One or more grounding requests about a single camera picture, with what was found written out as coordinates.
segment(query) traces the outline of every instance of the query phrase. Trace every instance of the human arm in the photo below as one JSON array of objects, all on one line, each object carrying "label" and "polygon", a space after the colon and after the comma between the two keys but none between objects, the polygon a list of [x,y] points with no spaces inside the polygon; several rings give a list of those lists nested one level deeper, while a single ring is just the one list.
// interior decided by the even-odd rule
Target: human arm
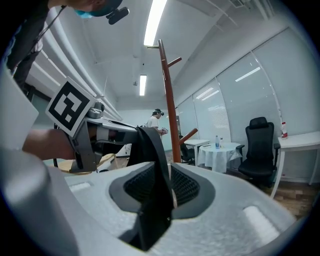
[{"label": "human arm", "polygon": [[[97,134],[97,127],[88,128],[92,138]],[[66,134],[60,129],[31,130],[26,137],[22,150],[33,154],[41,160],[75,159],[75,152]]]}]

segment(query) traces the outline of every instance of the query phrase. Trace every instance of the glass wall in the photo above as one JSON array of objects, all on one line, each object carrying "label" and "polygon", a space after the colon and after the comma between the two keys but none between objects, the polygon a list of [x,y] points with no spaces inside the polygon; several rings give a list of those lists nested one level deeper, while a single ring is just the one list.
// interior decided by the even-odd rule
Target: glass wall
[{"label": "glass wall", "polygon": [[288,134],[320,131],[320,74],[305,43],[286,29],[253,53],[279,98]]},{"label": "glass wall", "polygon": [[225,101],[216,79],[192,95],[200,139],[215,141],[216,135],[231,141]]},{"label": "glass wall", "polygon": [[228,113],[231,141],[245,145],[250,120],[265,117],[274,124],[274,141],[280,136],[281,121],[275,96],[268,79],[254,56],[249,53],[217,76]]},{"label": "glass wall", "polygon": [[[212,140],[218,135],[243,144],[245,159],[245,129],[253,118],[265,117],[274,124],[275,143],[281,135],[281,119],[289,136],[320,131],[318,62],[290,28],[266,41],[192,95],[199,138]],[[179,109],[188,105],[192,113],[191,103],[190,97]],[[181,130],[194,126],[194,120],[193,113],[186,115]],[[283,174],[310,177],[315,159],[315,150],[288,152]]]},{"label": "glass wall", "polygon": [[[180,119],[180,128],[181,135],[185,136],[189,132],[191,132],[194,128],[198,128],[195,106],[192,96],[187,98],[184,102],[182,102],[179,107],[179,119]],[[199,139],[198,132],[191,137],[191,139]]]}]

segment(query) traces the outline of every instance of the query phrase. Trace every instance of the white round table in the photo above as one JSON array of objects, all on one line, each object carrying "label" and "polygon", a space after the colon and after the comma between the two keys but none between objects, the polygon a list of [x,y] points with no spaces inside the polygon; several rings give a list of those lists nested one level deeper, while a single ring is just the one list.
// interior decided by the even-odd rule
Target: white round table
[{"label": "white round table", "polygon": [[218,173],[225,173],[227,169],[227,162],[240,158],[241,154],[236,150],[238,143],[223,142],[223,148],[216,149],[216,144],[211,143],[210,146],[199,148],[197,165],[204,164],[206,167],[211,167],[213,171]]}]

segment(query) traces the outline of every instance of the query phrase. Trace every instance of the coat rack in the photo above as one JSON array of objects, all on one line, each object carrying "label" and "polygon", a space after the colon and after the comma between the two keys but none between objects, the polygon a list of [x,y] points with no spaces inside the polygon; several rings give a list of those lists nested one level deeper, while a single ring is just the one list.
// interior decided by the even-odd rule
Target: coat rack
[{"label": "coat rack", "polygon": [[193,136],[196,132],[198,132],[198,129],[194,128],[182,139],[179,139],[178,125],[177,125],[177,119],[176,119],[176,108],[175,108],[174,94],[172,90],[169,68],[174,64],[178,63],[179,61],[181,61],[182,58],[179,57],[171,61],[170,63],[168,63],[165,48],[164,48],[164,43],[162,42],[161,39],[158,40],[158,46],[156,45],[147,46],[147,48],[159,49],[160,51],[160,59],[161,59],[163,81],[164,81],[164,88],[165,88],[165,97],[166,97],[166,104],[168,108],[169,124],[170,124],[170,131],[171,131],[173,162],[181,163],[180,145],[184,143],[186,140],[188,140],[191,136]]}]

